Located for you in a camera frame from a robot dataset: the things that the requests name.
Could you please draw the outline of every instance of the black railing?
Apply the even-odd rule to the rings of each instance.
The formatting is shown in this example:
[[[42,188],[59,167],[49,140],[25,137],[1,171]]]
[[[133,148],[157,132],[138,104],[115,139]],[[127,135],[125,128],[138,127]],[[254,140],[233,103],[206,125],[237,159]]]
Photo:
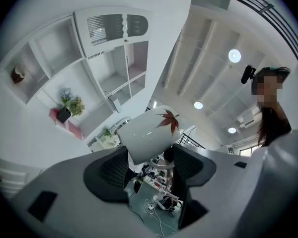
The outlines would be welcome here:
[[[189,137],[187,134],[183,134],[182,137],[180,137],[177,140],[177,143],[179,144],[187,144],[187,145],[192,145],[196,147],[201,147],[204,148],[202,145],[200,145],[197,141],[193,140],[191,137]]]
[[[283,37],[298,60],[298,36],[288,22],[265,0],[237,0],[260,14]]]

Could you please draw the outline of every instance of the black flower pot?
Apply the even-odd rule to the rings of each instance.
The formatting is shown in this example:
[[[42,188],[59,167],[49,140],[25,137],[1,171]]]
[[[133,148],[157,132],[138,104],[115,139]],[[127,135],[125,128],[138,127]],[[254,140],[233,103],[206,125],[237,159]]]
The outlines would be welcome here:
[[[67,109],[67,107],[63,107],[56,117],[61,123],[65,123],[68,118],[70,118],[71,112]]]

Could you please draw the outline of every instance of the white mug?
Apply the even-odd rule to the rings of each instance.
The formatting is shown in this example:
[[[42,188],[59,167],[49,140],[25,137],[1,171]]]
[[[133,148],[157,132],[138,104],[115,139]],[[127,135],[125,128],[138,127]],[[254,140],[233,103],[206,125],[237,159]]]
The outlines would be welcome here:
[[[117,134],[135,165],[150,161],[177,141],[184,123],[173,108],[160,106],[149,110],[122,126]]]

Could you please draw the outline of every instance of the floor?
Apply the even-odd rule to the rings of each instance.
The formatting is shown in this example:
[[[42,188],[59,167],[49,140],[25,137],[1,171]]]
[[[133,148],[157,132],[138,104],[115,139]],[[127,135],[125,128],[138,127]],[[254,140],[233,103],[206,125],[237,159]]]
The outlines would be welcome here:
[[[154,233],[162,236],[160,231],[160,222],[146,212],[144,208],[145,199],[152,200],[153,197],[157,197],[161,194],[157,189],[151,187],[146,182],[143,182],[138,193],[134,193],[134,183],[131,181],[127,184],[125,191],[128,193],[129,205],[131,210],[137,213],[143,220],[144,224]],[[178,222],[180,218],[180,212],[175,217],[170,217],[168,211],[163,211],[159,207],[155,208],[156,213],[159,215],[162,222],[178,231]],[[170,236],[175,233],[175,230],[161,224],[164,236]]]

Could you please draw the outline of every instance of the ceiling light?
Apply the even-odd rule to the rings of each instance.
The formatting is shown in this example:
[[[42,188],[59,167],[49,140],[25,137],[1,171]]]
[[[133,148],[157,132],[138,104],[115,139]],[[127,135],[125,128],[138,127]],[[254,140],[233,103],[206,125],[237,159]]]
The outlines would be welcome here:
[[[235,128],[229,128],[228,131],[229,131],[229,133],[232,133],[233,134],[233,133],[236,132],[236,129]]]
[[[231,62],[239,62],[241,59],[240,52],[238,50],[231,50],[228,53],[228,58],[230,59]]]
[[[196,109],[201,109],[203,107],[203,104],[201,102],[197,101],[196,103],[194,103],[194,107]]]

